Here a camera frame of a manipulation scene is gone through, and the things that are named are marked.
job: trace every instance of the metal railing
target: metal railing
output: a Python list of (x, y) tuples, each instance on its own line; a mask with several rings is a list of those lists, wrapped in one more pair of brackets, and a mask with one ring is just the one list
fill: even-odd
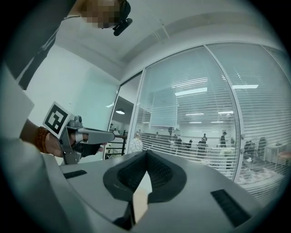
[[(122, 138), (123, 142), (110, 142), (110, 143), (111, 144), (122, 144), (122, 147), (118, 147), (118, 145), (117, 145), (116, 147), (106, 148), (106, 150), (108, 150), (108, 153), (105, 153), (104, 159), (112, 158), (112, 156), (114, 156), (114, 155), (121, 155), (121, 156), (124, 155), (127, 136), (115, 135), (115, 138)], [(110, 153), (111, 150), (121, 150), (121, 153)]]

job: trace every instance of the wrist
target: wrist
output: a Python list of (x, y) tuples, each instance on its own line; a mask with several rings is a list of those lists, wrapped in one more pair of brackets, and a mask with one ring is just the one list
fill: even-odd
[(54, 148), (51, 146), (52, 138), (54, 136), (51, 133), (48, 133), (45, 137), (45, 149), (46, 153), (54, 155)]
[(40, 150), (42, 153), (47, 153), (46, 150), (46, 138), (49, 135), (49, 131), (44, 127), (38, 127), (37, 134), (35, 136), (35, 146)]

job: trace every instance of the glass partition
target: glass partition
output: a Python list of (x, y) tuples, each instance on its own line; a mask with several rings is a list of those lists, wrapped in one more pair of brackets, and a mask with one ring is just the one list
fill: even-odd
[(238, 183), (262, 205), (274, 200), (289, 170), (280, 152), (291, 145), (291, 86), (281, 67), (282, 52), (262, 46), (224, 43), (208, 46), (229, 76), (244, 122), (244, 156)]
[(233, 178), (240, 127), (230, 86), (204, 47), (146, 68), (135, 110), (143, 150), (185, 157)]

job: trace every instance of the white wall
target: white wall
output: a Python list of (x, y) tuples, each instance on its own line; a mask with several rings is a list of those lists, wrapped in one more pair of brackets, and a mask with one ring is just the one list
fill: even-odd
[(111, 123), (113, 124), (113, 126), (110, 129), (114, 130), (116, 128), (116, 131), (120, 131), (120, 135), (123, 135), (124, 130), (126, 130), (126, 132), (128, 132), (129, 124), (117, 122), (114, 120), (112, 120)]
[(167, 56), (204, 44), (220, 42), (256, 43), (283, 50), (277, 38), (267, 31), (246, 25), (209, 25), (183, 31), (163, 44), (153, 45), (126, 66), (121, 82)]
[[(98, 119), (103, 121), (107, 115), (110, 119), (112, 109), (106, 108), (106, 105), (115, 100), (118, 84), (115, 78), (98, 67), (63, 48), (53, 46), (25, 91), (35, 104), (29, 119), (41, 126), (49, 107), (56, 101), (73, 114), (81, 115), (85, 126), (103, 127), (103, 124), (95, 122)], [(98, 95), (103, 87), (110, 91), (107, 98)]]

